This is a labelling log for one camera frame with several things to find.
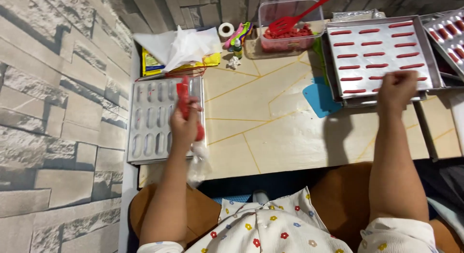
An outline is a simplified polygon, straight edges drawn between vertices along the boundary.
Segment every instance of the person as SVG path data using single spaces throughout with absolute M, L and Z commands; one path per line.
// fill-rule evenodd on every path
M 374 162 L 368 167 L 364 163 L 342 168 L 367 168 L 352 176 L 349 187 L 362 182 L 356 181 L 360 175 L 369 176 L 368 181 L 358 185 L 357 195 L 351 192 L 347 203 L 340 202 L 344 205 L 339 209 L 334 202 L 324 205 L 329 192 L 342 190 L 334 182 L 332 189 L 323 188 L 321 181 L 311 193 L 306 187 L 265 204 L 223 200 L 221 206 L 186 188 L 185 155 L 196 137 L 197 112 L 201 111 L 191 98 L 188 120 L 179 109 L 171 117 L 173 143 L 159 185 L 142 189 L 131 204 L 131 224 L 140 242 L 137 252 L 437 252 L 426 195 L 401 118 L 416 94 L 417 78 L 415 71 L 384 76 L 378 94 Z M 368 200 L 357 200 L 364 194 Z M 345 199 L 339 196 L 335 200 Z M 359 218 L 340 219 L 345 211 L 356 212 Z M 336 238 L 340 228 L 345 235 Z

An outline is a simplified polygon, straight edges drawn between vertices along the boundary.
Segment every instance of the metal tray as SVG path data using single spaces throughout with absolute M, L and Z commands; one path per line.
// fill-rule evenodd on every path
M 172 134 L 169 118 L 177 103 L 176 84 L 181 78 L 139 81 L 133 84 L 129 118 L 128 162 L 134 165 L 165 161 L 169 155 Z M 204 106 L 203 78 L 189 78 L 189 95 L 197 96 Z M 200 112 L 205 127 L 205 113 Z
M 343 99 L 340 97 L 338 92 L 337 77 L 335 75 L 335 67 L 332 62 L 332 52 L 330 51 L 330 44 L 328 40 L 327 33 L 324 33 L 321 37 L 321 46 L 322 46 L 322 58 L 324 59 L 325 71 L 327 80 L 330 86 L 330 91 L 332 92 L 332 97 L 334 102 L 339 102 L 345 108 L 351 107 L 367 107 L 377 105 L 377 95 L 374 96 L 360 96 L 356 98 L 346 98 Z M 411 101 L 423 101 L 426 100 L 426 92 L 420 91 L 417 96 L 413 97 Z
M 464 7 L 431 20 L 424 24 L 424 28 L 432 38 L 435 49 L 464 81 Z
M 389 28 L 396 23 L 410 23 L 412 25 Z M 362 30 L 380 29 L 378 32 L 362 33 Z M 332 32 L 351 30 L 351 34 L 331 35 Z M 374 89 L 381 86 L 381 80 L 370 80 L 371 76 L 381 77 L 386 72 L 400 70 L 401 66 L 425 64 L 417 70 L 419 77 L 425 81 L 418 82 L 418 90 L 429 90 L 442 87 L 442 81 L 437 69 L 432 49 L 422 28 L 419 16 L 407 16 L 385 19 L 366 19 L 345 22 L 327 23 L 328 38 L 335 64 L 339 95 L 343 99 L 359 96 L 374 96 Z M 392 37 L 393 34 L 414 32 L 410 36 Z M 381 41 L 382 44 L 361 46 L 365 42 Z M 334 46 L 335 43 L 353 42 L 353 45 Z M 415 46 L 395 47 L 399 43 L 416 43 Z M 384 52 L 381 56 L 364 57 L 364 54 Z M 414 57 L 397 58 L 397 55 L 418 52 Z M 337 58 L 338 55 L 358 54 L 352 58 Z M 366 68 L 367 65 L 388 64 L 384 68 Z M 341 66 L 359 65 L 358 69 L 340 70 Z M 359 81 L 340 81 L 341 78 L 362 77 Z M 365 89 L 363 93 L 343 93 L 345 90 Z

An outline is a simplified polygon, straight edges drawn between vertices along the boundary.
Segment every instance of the red dough crumbs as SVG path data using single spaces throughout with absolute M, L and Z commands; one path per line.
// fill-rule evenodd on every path
M 264 33 L 264 37 L 267 39 L 281 39 L 281 38 L 290 38 L 290 37 L 299 37 L 299 36 L 311 36 L 313 34 L 313 31 L 311 31 L 309 25 L 304 25 L 303 28 L 297 29 L 297 28 L 292 28 L 290 32 L 284 33 L 282 35 L 276 35 L 275 33 L 271 32 L 268 29 L 266 29 L 266 32 Z

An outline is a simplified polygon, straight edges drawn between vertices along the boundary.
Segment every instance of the flower print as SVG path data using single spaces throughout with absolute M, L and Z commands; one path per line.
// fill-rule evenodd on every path
M 386 249 L 386 243 L 380 244 L 379 247 L 378 247 L 378 249 L 379 249 L 380 251 L 383 251 L 384 249 Z
M 261 243 L 259 243 L 259 239 L 253 239 L 253 244 L 255 244 L 256 247 L 261 245 Z
M 317 243 L 314 240 L 308 241 L 311 247 L 317 247 Z

